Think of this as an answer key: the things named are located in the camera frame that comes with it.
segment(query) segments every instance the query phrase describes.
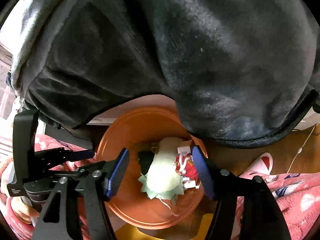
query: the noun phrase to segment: bolt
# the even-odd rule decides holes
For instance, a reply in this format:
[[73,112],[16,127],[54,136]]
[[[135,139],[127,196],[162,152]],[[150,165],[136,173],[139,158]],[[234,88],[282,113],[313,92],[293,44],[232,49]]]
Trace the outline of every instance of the bolt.
[[228,176],[230,174],[230,172],[227,170],[221,170],[220,173],[222,176]]
[[260,176],[254,176],[253,179],[259,183],[263,181],[263,179]]
[[67,182],[67,180],[68,180],[67,177],[62,177],[61,179],[59,179],[59,183],[65,184]]
[[92,173],[92,176],[93,176],[94,178],[100,177],[100,176],[101,176],[101,171],[99,171],[99,170],[94,171],[94,172]]

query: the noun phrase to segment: slipper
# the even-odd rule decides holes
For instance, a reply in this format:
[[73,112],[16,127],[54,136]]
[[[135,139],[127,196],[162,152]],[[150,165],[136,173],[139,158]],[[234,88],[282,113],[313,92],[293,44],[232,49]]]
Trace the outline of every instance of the slipper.
[[256,171],[270,175],[273,166],[273,159],[270,153],[261,154],[245,171]]

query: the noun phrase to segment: dark gray blanket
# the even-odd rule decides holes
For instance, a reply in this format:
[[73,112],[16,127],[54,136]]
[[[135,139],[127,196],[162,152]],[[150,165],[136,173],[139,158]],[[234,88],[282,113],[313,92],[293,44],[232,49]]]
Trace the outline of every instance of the dark gray blanket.
[[26,12],[32,47],[11,84],[50,124],[164,94],[196,136],[259,147],[320,92],[319,25],[302,0],[32,0]]

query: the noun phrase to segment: white tag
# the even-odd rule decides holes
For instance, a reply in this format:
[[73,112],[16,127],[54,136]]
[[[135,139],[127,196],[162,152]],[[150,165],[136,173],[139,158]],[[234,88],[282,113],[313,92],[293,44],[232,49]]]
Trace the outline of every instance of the white tag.
[[195,180],[187,181],[187,182],[184,184],[184,187],[185,187],[185,188],[196,187],[196,181],[195,181]]
[[178,147],[178,153],[186,156],[187,154],[191,153],[190,146],[181,146]]

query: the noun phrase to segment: white slipper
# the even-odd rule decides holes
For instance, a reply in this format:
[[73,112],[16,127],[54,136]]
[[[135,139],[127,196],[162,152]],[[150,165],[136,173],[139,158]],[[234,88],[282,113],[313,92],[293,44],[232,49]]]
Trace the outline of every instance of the white slipper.
[[[267,157],[269,159],[269,169],[263,162],[262,158]],[[273,166],[273,159],[270,153],[263,153],[261,154],[251,165],[250,167],[245,171],[256,171],[258,173],[268,174],[270,175],[271,170]]]

